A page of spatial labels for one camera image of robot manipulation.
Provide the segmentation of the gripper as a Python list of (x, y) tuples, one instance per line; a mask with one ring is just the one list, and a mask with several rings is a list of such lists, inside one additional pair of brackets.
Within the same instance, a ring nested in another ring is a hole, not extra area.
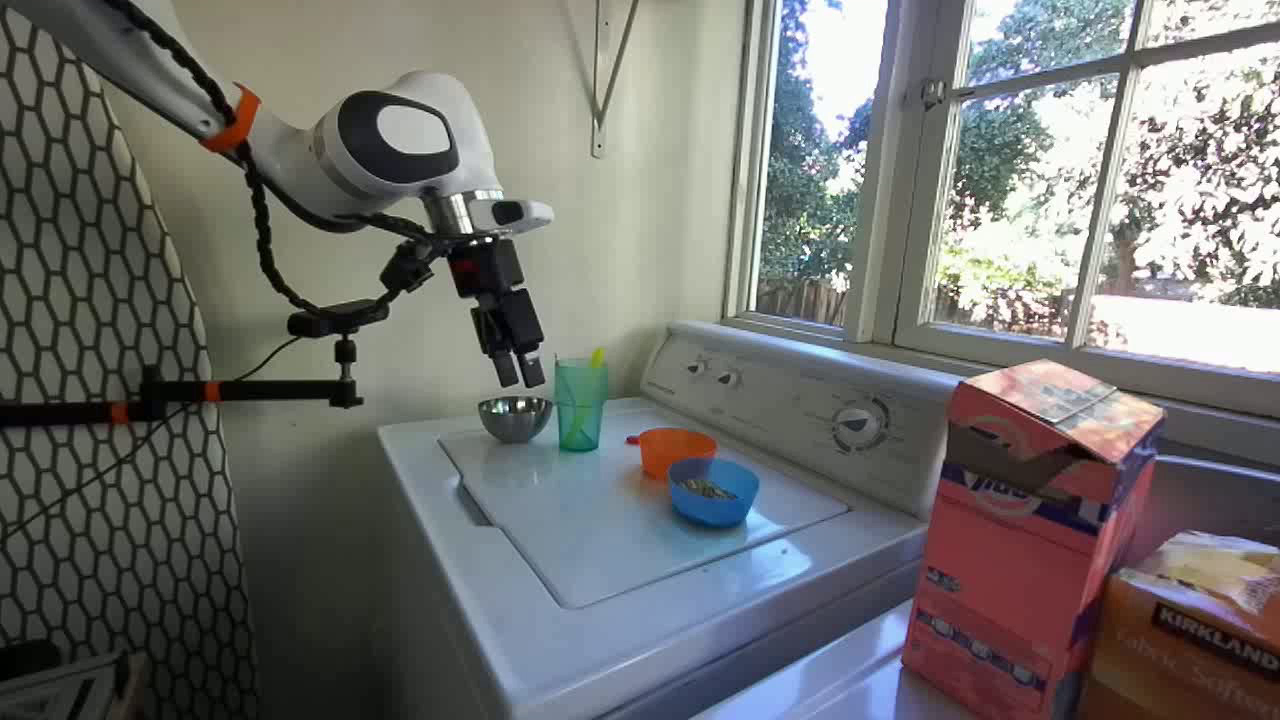
[(524, 287), (524, 269), (509, 237), (461, 245), (448, 255), (448, 266), (461, 299), (471, 299), (474, 329), (503, 388), (524, 382), (526, 388), (547, 383), (541, 364), (545, 340), (532, 299)]

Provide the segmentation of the metal bowl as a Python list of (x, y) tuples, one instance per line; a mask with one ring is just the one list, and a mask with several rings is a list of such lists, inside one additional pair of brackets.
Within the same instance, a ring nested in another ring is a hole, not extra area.
[(488, 434), (506, 445), (526, 445), (550, 420), (554, 405), (535, 396), (503, 396), (477, 404), (477, 416)]

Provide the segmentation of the orange plastic bowl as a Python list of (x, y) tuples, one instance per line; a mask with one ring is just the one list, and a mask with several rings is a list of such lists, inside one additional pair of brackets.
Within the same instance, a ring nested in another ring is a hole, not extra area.
[(657, 427), (635, 436), (626, 443), (639, 448), (643, 474), (654, 480), (664, 480), (669, 468), (694, 457), (714, 457), (717, 441), (705, 433), (677, 427)]

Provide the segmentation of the washing machine lid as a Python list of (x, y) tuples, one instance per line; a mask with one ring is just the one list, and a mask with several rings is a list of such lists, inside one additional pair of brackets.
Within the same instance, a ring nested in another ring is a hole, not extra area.
[(847, 511), (763, 456), (718, 438), (718, 456), (750, 469), (760, 488), (744, 521), (709, 528), (675, 511), (663, 480), (643, 471), (627, 438), (659, 427), (691, 428), (658, 406), (605, 406), (599, 447), (563, 451), (554, 430), (503, 445), (485, 430), (454, 432), (442, 446), (462, 486), (499, 527), (556, 601), (567, 609), (644, 585), (790, 536)]

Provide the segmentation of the blue plastic bowl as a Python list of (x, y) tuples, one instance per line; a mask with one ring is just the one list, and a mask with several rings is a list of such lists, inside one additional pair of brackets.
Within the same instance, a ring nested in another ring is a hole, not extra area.
[[(703, 498), (677, 486), (680, 479), (696, 477), (714, 482), (739, 498), (731, 501)], [(760, 478), (754, 470), (722, 457), (694, 457), (676, 462), (669, 468), (667, 479), (673, 510), (690, 521), (714, 528), (730, 528), (744, 523), (760, 489)]]

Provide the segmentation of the white washing machine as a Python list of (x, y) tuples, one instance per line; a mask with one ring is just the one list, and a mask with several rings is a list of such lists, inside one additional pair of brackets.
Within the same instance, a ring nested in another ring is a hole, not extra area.
[[(685, 366), (708, 361), (703, 375)], [(716, 375), (735, 368), (739, 388)], [(658, 406), (847, 511), (627, 594), (567, 609), (486, 520), (444, 451), (467, 416), (380, 427), (389, 720), (689, 717), (914, 592), (955, 375), (707, 323), (675, 323), (626, 406)], [(887, 439), (845, 454), (832, 416), (868, 395)]]

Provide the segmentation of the large round dial knob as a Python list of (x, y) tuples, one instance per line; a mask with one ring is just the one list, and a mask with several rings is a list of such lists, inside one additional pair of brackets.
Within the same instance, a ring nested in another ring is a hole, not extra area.
[(891, 411), (887, 402), (868, 395), (832, 416), (831, 436), (845, 454), (860, 454), (882, 445), (890, 433)]

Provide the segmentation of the hexagon pattern ironing board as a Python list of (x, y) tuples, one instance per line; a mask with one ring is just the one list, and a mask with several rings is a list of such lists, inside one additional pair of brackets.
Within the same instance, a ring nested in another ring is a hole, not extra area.
[[(204, 319), (102, 81), (0, 4), (0, 404), (120, 402), (211, 375)], [(0, 647), (151, 666), (146, 720), (259, 720), (215, 407), (0, 429)]]

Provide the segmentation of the white dryer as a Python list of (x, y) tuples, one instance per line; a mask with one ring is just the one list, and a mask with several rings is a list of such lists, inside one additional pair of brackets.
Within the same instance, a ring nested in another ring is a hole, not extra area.
[[(1254, 469), (1161, 455), (1132, 566), (1181, 530), (1280, 547), (1280, 466)], [(911, 605), (902, 602), (691, 720), (979, 720), (902, 667)]]

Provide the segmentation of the window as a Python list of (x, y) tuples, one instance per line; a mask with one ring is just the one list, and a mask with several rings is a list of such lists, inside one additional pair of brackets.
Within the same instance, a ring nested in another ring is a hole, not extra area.
[(730, 316), (1280, 419), (1280, 0), (750, 0), (748, 32)]

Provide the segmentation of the orange detergent box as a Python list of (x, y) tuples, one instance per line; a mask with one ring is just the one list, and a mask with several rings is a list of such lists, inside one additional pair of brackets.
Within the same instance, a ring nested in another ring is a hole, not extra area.
[(983, 720), (1068, 720), (1165, 420), (1050, 360), (961, 380), (905, 669)]

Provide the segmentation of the orange fabric softener box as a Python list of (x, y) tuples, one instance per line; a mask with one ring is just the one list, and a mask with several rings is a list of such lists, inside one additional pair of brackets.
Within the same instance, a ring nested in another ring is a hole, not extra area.
[(1280, 720), (1280, 548), (1185, 530), (1110, 577), (1075, 720)]

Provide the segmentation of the white wall bracket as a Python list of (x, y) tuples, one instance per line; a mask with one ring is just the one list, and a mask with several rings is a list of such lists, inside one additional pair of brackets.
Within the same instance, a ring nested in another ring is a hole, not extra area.
[(609, 118), (643, 0), (559, 0), (589, 113), (589, 154), (607, 158)]

